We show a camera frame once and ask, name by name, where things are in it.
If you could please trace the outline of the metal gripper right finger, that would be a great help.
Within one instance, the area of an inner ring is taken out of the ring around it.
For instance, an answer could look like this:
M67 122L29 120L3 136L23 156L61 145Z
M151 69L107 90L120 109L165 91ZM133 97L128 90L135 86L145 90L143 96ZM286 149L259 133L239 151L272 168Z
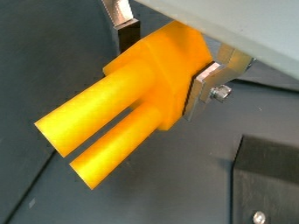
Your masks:
M211 100L224 102L231 94L227 83L235 80L251 67L256 59L239 49L221 44L217 59L191 78L181 116L189 121L204 110Z

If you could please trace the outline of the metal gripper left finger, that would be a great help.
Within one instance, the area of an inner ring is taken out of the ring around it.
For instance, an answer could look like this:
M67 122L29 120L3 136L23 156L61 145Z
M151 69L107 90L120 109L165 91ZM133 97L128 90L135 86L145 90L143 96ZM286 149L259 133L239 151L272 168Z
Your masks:
M116 53L123 53L140 39L140 21L135 18L128 0L101 0L112 23Z

